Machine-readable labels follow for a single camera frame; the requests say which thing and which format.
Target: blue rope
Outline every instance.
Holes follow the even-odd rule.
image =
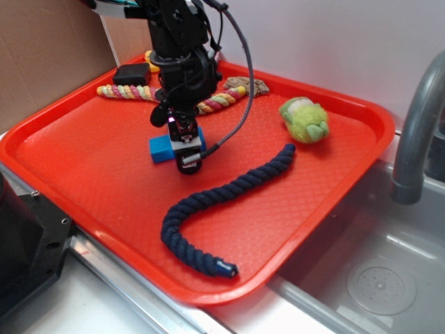
[[[296,147],[293,144],[286,144],[284,149],[267,164],[256,169],[249,170],[246,174],[238,177],[234,181],[213,188],[194,193],[176,205],[172,206],[163,220],[161,239],[163,243],[180,259],[184,264],[194,268],[194,270],[208,276],[222,276],[233,278],[238,274],[235,264],[226,263],[220,257],[204,253],[196,249],[179,232],[179,226],[190,215],[198,211],[204,211],[218,203],[225,203],[234,200],[238,196],[246,193],[264,182],[273,179],[286,171],[293,161]]]

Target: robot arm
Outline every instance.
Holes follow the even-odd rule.
[[[160,68],[162,89],[156,95],[161,103],[154,108],[150,121],[155,127],[168,125],[178,169],[186,174],[199,170],[201,161],[185,164],[184,158],[200,153],[196,105],[210,98],[222,76],[204,45],[210,40],[217,52],[210,23],[200,0],[81,0],[100,15],[147,19],[153,52],[150,60]]]

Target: cardboard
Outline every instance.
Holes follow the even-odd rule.
[[[116,66],[100,16],[80,1],[0,10],[0,133]]]
[[[152,49],[152,40],[146,19],[102,17],[102,20],[118,65]]]

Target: white wall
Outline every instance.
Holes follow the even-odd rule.
[[[444,0],[226,0],[254,67],[375,102],[397,128],[431,60],[445,49]],[[214,32],[218,14],[208,9]],[[245,65],[225,20],[222,54]]]

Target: green plush toy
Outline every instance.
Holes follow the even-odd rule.
[[[280,107],[292,138],[301,143],[316,143],[329,135],[327,113],[320,104],[306,97],[294,97]]]

